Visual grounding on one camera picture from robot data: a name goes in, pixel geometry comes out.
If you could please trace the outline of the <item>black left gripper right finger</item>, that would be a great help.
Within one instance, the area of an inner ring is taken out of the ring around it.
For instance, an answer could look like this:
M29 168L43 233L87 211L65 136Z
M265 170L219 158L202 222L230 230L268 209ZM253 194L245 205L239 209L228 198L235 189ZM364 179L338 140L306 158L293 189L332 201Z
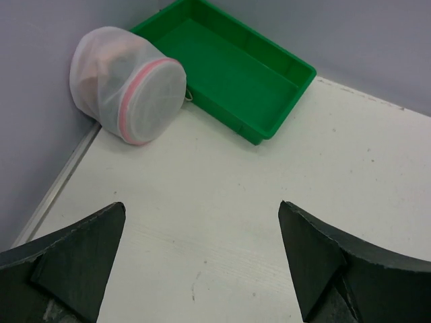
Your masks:
M366 242L291 202L278 211L303 322L429 322L430 262Z

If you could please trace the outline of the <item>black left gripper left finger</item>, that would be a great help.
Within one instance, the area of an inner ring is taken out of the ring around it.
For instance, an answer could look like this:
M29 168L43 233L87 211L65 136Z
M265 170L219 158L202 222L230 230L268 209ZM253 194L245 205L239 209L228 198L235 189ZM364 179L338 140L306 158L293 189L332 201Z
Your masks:
M2 322L96 322L126 219L115 202L1 253Z

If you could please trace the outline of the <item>white mesh laundry bag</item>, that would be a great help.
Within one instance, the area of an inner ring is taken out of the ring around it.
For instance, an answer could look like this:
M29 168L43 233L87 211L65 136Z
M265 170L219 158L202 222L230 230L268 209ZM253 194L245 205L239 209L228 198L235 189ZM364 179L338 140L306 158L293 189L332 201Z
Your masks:
M183 66L151 42L112 26L79 41L69 73L77 108L131 145L162 134L186 96Z

